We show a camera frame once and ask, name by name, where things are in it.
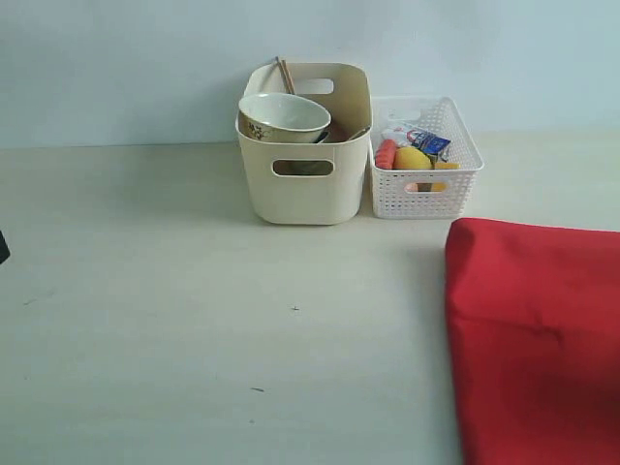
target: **chopsticks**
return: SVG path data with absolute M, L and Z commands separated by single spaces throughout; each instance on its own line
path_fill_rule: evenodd
M 275 60 L 278 62 L 278 67 L 280 68 L 280 72 L 282 73 L 284 87 L 289 94 L 294 95 L 295 88 L 293 87 L 293 79 L 291 78 L 291 73 L 289 72 L 289 68 L 287 67 L 287 60 L 281 60 L 279 56 L 276 56 Z

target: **cream storage bin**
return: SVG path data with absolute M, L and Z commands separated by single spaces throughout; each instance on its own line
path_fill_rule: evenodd
M 375 215 L 387 219 L 455 218 L 462 214 L 484 163 L 456 105 L 449 98 L 381 97 L 372 101 L 374 124 L 371 135 L 376 148 L 381 132 L 391 121 L 416 124 L 451 140 L 449 161 L 460 170 L 382 170 L 371 153 L 372 196 Z M 441 192 L 415 192 L 420 183 L 443 183 Z
M 300 93 L 323 105 L 346 134 L 372 124 L 370 92 L 363 70 L 343 64 L 288 63 L 295 90 L 333 86 L 329 93 Z M 259 68 L 244 95 L 284 92 L 277 65 Z M 267 143 L 245 137 L 236 124 L 250 198 L 256 213 L 270 223 L 334 225 L 359 210 L 370 134 L 340 143 Z M 326 175 L 281 175 L 278 161 L 327 161 Z

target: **white table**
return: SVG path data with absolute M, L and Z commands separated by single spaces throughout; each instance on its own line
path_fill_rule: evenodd
M 476 139 L 468 215 L 620 229 L 620 133 Z M 0 463 L 460 463 L 449 225 L 267 225 L 233 144 L 0 152 Z

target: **red fabric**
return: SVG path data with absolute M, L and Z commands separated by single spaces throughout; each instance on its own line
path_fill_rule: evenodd
M 620 464 L 620 233 L 461 219 L 446 262 L 465 463 Z

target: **ceramic bowl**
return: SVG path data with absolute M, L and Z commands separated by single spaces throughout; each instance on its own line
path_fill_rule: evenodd
M 331 122 L 329 111 L 303 97 L 268 93 L 239 101 L 239 129 L 262 142 L 313 143 Z

